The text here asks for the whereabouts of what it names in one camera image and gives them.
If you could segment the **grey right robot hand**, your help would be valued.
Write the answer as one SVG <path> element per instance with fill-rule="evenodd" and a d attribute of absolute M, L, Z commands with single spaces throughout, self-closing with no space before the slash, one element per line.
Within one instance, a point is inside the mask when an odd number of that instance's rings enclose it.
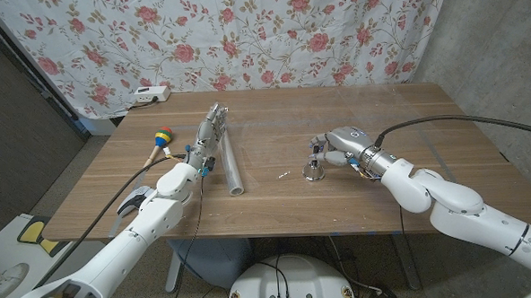
<path fill-rule="evenodd" d="M 334 166 L 350 165 L 362 177 L 378 180 L 397 158 L 390 155 L 362 130 L 337 127 L 311 139 L 312 160 L 326 161 Z"/>

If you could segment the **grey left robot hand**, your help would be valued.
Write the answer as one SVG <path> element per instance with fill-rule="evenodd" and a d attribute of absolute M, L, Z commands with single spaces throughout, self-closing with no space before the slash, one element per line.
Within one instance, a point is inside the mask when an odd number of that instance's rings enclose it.
<path fill-rule="evenodd" d="M 202 169 L 205 160 L 213 155 L 226 131 L 228 108 L 216 102 L 209 110 L 196 132 L 195 142 L 188 153 L 187 164 Z"/>

